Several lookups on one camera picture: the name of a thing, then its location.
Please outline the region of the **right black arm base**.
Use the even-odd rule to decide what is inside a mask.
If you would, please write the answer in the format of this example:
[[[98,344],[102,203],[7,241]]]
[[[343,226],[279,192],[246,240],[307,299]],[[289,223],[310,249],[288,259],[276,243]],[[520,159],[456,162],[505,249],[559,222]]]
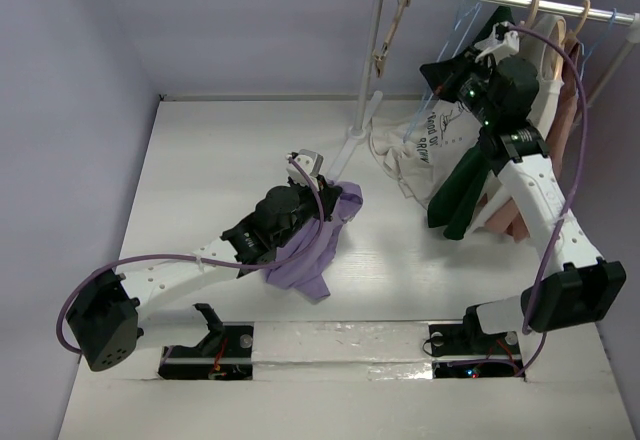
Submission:
[[[515,377],[524,367],[515,332],[485,333],[477,307],[468,307],[459,321],[429,325],[422,343],[435,379]]]

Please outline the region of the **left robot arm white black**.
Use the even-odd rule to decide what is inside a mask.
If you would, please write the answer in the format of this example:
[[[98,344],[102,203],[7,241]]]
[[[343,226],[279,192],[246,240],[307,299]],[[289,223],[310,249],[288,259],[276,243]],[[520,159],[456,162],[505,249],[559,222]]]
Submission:
[[[129,257],[92,272],[70,295],[57,324],[69,326],[89,369],[127,359],[142,322],[165,305],[217,281],[274,270],[310,256],[334,217],[342,187],[323,177],[269,190],[255,210],[190,254]]]

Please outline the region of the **purple t shirt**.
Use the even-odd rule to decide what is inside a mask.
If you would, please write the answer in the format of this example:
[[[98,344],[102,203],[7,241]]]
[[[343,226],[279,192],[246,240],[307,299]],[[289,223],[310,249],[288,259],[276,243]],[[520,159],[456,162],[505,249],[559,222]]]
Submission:
[[[309,301],[317,303],[330,296],[323,272],[333,261],[343,227],[361,210],[364,200],[361,187],[352,182],[338,182],[342,189],[330,219],[321,235],[301,257],[263,273],[265,282],[282,290],[295,289]]]

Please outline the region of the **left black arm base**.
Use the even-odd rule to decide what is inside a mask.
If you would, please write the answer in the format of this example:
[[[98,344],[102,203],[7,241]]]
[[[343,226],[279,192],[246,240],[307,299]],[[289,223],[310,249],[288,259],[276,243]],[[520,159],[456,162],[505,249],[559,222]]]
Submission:
[[[194,346],[164,347],[157,371],[159,377],[164,380],[251,380],[254,324],[224,323],[206,303],[196,303],[193,307],[204,317],[208,332]]]

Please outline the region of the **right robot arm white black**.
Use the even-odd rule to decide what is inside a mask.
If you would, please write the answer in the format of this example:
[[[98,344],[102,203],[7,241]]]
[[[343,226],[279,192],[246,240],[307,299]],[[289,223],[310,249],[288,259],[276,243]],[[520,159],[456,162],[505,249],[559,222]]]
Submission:
[[[556,181],[550,150],[528,119],[539,91],[536,67],[472,49],[420,71],[437,98],[462,103],[479,121],[481,156],[514,200],[541,260],[532,287],[469,308],[475,319],[461,326],[462,344],[482,352],[498,333],[520,327],[545,333],[602,320],[626,272],[582,232]]]

